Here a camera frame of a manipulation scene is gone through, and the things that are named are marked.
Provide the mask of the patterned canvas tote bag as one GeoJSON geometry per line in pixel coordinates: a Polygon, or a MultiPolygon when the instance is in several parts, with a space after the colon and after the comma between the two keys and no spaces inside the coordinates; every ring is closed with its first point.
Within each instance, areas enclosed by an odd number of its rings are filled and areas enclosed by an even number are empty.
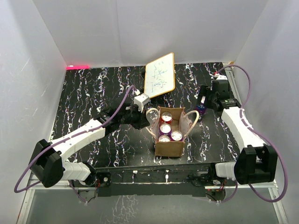
{"type": "Polygon", "coordinates": [[[148,132],[155,140],[155,155],[181,157],[185,139],[199,120],[196,110],[185,112],[184,108],[151,108],[146,111],[150,122],[148,132]]]}

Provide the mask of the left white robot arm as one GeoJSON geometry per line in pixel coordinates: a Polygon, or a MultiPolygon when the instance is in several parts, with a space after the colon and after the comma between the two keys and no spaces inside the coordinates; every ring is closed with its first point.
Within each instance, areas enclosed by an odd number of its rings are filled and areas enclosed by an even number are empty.
{"type": "Polygon", "coordinates": [[[30,170],[46,188],[61,180],[80,181],[83,185],[92,186],[97,179],[95,169],[87,162],[68,162],[68,159],[90,143],[118,130],[120,125],[131,125],[140,130],[150,123],[146,111],[140,111],[136,104],[125,103],[119,110],[108,107],[85,125],[59,139],[37,142],[29,162],[30,170]]]}

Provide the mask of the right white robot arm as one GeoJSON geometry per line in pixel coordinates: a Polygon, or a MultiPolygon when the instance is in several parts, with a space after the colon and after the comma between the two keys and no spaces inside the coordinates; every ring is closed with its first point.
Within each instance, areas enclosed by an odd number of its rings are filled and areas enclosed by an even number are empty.
{"type": "Polygon", "coordinates": [[[240,103],[230,95],[227,78],[220,75],[212,81],[211,86],[202,85],[196,109],[201,116],[206,109],[219,113],[240,149],[240,155],[235,162],[215,164],[213,171],[208,173],[211,184],[219,185],[225,178],[236,180],[239,184],[274,180],[278,155],[272,146],[267,145],[250,130],[251,125],[247,123],[240,103]]]}

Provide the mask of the purple soda can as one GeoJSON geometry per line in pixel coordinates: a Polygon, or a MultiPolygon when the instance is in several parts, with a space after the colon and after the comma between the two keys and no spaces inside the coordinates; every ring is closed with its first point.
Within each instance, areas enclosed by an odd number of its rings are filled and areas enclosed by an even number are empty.
{"type": "Polygon", "coordinates": [[[197,99],[195,109],[199,113],[199,115],[204,115],[206,112],[205,98],[206,98],[205,96],[200,96],[197,99]]]}
{"type": "Polygon", "coordinates": [[[166,136],[170,136],[172,132],[172,128],[170,124],[167,123],[162,123],[159,127],[159,135],[166,135],[166,136]]]}

